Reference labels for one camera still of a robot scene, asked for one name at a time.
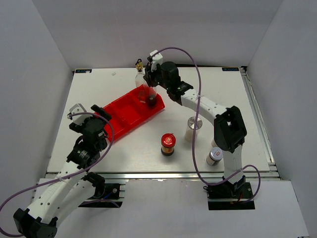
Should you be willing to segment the clear liquid glass bottle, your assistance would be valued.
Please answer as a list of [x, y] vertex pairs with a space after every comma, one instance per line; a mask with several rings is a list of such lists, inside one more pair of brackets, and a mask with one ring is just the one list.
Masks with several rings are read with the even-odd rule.
[[138, 91], [138, 99], [141, 103], [148, 103], [148, 89], [147, 82], [144, 80], [145, 74], [143, 73], [143, 63], [141, 59], [137, 59], [135, 63], [137, 75], [135, 77], [135, 84]]

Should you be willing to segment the dark liquid glass bottle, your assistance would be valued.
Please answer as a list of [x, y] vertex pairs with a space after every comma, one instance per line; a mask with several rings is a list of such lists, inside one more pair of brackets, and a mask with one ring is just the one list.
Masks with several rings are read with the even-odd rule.
[[145, 102], [149, 107], [154, 107], [157, 103], [157, 88], [152, 86], [145, 87]]

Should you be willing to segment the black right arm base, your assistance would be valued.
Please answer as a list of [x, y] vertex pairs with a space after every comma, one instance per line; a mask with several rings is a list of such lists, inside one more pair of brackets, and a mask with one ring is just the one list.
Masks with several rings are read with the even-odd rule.
[[222, 200], [248, 200], [253, 197], [252, 188], [249, 182], [244, 183], [236, 191], [231, 191], [226, 185], [204, 186], [203, 189], [207, 192], [209, 199]]

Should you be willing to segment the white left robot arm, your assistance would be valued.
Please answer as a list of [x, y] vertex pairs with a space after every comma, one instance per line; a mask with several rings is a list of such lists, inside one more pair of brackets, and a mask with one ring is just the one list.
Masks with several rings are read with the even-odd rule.
[[66, 158], [62, 169], [44, 192], [26, 209], [18, 209], [13, 219], [26, 238], [53, 238], [61, 222], [89, 198], [102, 199], [105, 179], [90, 168], [107, 152], [105, 125], [111, 117], [77, 113], [69, 128], [80, 136]]

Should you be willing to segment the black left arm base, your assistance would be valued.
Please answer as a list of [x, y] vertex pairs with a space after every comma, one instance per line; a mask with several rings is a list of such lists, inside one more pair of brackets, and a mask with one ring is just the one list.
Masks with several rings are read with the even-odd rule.
[[90, 202], [94, 200], [110, 199], [119, 200], [124, 197], [125, 184], [120, 183], [105, 183], [103, 187], [94, 188], [93, 195], [85, 200], [85, 202]]

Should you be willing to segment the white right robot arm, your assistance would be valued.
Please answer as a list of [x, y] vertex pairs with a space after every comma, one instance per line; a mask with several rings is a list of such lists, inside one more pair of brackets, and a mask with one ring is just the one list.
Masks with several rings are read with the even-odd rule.
[[210, 183], [231, 198], [242, 191], [246, 179], [242, 169], [242, 148], [247, 130], [238, 107], [226, 108], [205, 98], [192, 85], [181, 80], [171, 61], [149, 62], [143, 79], [148, 87], [161, 86], [169, 98], [201, 115], [213, 125], [214, 145], [223, 151], [224, 174], [221, 182]]

